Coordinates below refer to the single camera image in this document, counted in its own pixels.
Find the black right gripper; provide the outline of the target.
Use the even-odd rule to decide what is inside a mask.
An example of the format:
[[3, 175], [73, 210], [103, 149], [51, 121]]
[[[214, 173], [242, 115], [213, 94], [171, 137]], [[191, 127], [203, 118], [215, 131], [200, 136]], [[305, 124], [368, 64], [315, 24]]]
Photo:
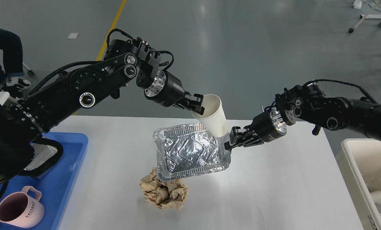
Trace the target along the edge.
[[226, 150], [235, 147], [252, 147], [271, 142], [287, 134], [286, 123], [277, 110], [267, 110], [253, 118], [252, 130], [247, 126], [241, 129], [239, 126], [232, 127], [230, 141], [224, 143]]

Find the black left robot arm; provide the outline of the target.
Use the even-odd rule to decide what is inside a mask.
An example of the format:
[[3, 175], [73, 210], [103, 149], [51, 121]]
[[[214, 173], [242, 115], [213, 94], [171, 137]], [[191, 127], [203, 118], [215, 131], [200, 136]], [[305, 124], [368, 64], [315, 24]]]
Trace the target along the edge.
[[161, 62], [161, 54], [170, 51], [156, 50], [117, 28], [108, 33], [106, 44], [102, 61], [62, 66], [16, 104], [0, 104], [0, 197], [16, 175], [37, 177], [62, 157], [62, 145], [43, 133], [80, 108], [90, 109], [108, 96], [119, 98], [120, 88], [133, 79], [148, 100], [204, 114], [203, 96], [185, 91], [168, 72], [173, 61]]

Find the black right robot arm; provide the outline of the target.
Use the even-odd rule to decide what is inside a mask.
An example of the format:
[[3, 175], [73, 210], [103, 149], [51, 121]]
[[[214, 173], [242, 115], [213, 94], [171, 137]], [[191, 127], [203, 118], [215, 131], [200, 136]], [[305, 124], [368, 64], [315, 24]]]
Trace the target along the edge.
[[364, 96], [360, 99], [326, 97], [318, 82], [308, 81], [276, 94], [271, 105], [255, 116], [251, 124], [243, 128], [232, 127], [225, 149], [251, 147], [276, 140], [286, 134], [286, 127], [294, 125], [296, 119], [314, 124], [313, 135], [319, 134], [321, 128], [331, 131], [348, 128], [381, 141], [381, 104], [362, 87], [341, 81], [338, 83], [360, 89]]

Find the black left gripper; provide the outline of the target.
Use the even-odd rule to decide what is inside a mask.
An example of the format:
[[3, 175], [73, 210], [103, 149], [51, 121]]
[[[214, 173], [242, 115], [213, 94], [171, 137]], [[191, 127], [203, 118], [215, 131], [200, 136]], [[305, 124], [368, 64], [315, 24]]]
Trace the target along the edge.
[[193, 96], [183, 89], [181, 81], [168, 71], [158, 70], [153, 83], [144, 90], [144, 95], [163, 107], [170, 107], [176, 103], [179, 109], [185, 109], [203, 115], [205, 108], [202, 106], [203, 95]]

